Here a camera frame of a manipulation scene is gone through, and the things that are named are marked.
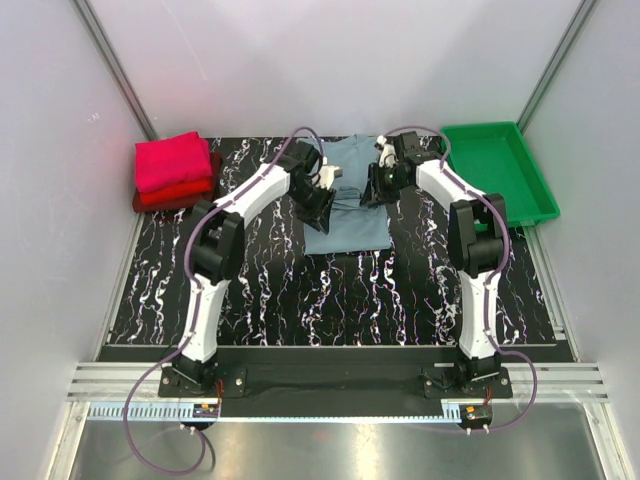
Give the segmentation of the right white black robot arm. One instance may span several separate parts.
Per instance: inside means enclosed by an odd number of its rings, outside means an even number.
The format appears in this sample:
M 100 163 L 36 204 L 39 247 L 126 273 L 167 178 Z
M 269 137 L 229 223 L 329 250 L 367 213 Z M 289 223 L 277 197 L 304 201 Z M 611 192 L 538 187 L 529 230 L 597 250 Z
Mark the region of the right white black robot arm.
M 460 280 L 462 321 L 456 361 L 437 384 L 487 397 L 500 384 L 497 296 L 510 251 L 505 200 L 462 179 L 445 154 L 423 148 L 415 131 L 380 135 L 375 148 L 379 156 L 368 167 L 363 206 L 391 204 L 415 187 L 448 213 L 447 252 Z

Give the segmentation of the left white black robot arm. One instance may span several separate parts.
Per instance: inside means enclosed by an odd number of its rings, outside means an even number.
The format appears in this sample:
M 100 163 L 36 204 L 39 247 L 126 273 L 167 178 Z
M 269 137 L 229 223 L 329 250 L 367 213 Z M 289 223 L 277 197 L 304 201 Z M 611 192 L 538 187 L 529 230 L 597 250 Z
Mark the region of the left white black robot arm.
M 218 327 L 226 292 L 244 263 L 245 230 L 267 206 L 288 196 L 299 220 L 329 232 L 335 180 L 342 168 L 305 142 L 281 150 L 238 188 L 215 202 L 200 201 L 184 255 L 190 297 L 181 340 L 168 362 L 176 386 L 196 396 L 208 394 L 217 379 Z

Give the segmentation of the grey blue t shirt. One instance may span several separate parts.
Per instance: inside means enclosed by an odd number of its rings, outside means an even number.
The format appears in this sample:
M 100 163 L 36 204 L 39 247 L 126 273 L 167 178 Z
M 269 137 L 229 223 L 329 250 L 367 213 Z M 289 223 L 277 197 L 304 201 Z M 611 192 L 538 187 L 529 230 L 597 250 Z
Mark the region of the grey blue t shirt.
M 369 208 L 360 204 L 367 185 L 369 165 L 379 158 L 375 143 L 373 137 L 363 135 L 323 143 L 329 163 L 340 167 L 342 176 L 332 185 L 335 198 L 331 206 L 329 232 L 324 234 L 309 226 L 304 227 L 305 254 L 341 254 L 391 247 L 386 208 Z

